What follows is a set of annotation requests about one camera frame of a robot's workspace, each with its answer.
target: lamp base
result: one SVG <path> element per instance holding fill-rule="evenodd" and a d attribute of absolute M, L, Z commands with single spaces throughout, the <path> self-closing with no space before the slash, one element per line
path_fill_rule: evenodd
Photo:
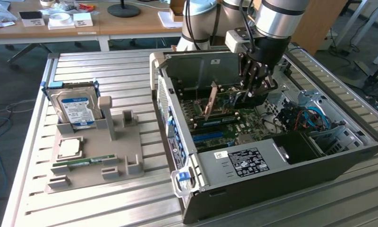
<path fill-rule="evenodd" d="M 107 7 L 107 13 L 115 17 L 134 17 L 139 12 L 139 9 L 133 5 L 125 5 L 123 9 L 119 4 Z"/>

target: metal slotted table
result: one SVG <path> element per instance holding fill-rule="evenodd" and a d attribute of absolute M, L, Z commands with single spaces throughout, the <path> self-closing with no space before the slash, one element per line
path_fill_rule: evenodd
<path fill-rule="evenodd" d="M 43 80 L 97 78 L 111 113 L 138 115 L 145 175 L 45 194 L 57 115 L 38 92 L 2 226 L 183 226 L 171 190 L 149 89 L 149 54 L 167 49 L 67 53 L 47 59 Z M 302 50 L 294 56 L 378 131 L 378 113 Z M 304 88 L 310 81 L 296 70 Z M 188 226 L 378 226 L 378 154 L 334 181 Z"/>

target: circuit board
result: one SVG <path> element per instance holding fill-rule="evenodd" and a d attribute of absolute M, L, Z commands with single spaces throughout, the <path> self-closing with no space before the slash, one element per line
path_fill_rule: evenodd
<path fill-rule="evenodd" d="M 218 104 L 203 120 L 207 98 L 181 102 L 184 120 L 198 152 L 263 140 L 271 132 L 255 109 L 224 109 Z"/>

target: blue hard drive label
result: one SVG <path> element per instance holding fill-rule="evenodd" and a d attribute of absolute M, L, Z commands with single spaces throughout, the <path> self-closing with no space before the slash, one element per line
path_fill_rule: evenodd
<path fill-rule="evenodd" d="M 256 148 L 227 154 L 239 177 L 267 171 L 268 167 Z"/>
<path fill-rule="evenodd" d="M 61 104 L 73 125 L 83 127 L 94 123 L 94 115 L 87 108 L 89 99 L 86 97 L 65 98 L 61 100 Z"/>

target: blue pcie slot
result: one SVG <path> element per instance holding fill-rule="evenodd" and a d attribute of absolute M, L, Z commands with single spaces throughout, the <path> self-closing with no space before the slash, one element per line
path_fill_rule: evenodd
<path fill-rule="evenodd" d="M 210 140 L 222 137 L 222 132 L 215 132 L 211 134 L 200 135 L 200 136 L 192 136 L 192 141 L 203 141 L 203 140 Z"/>

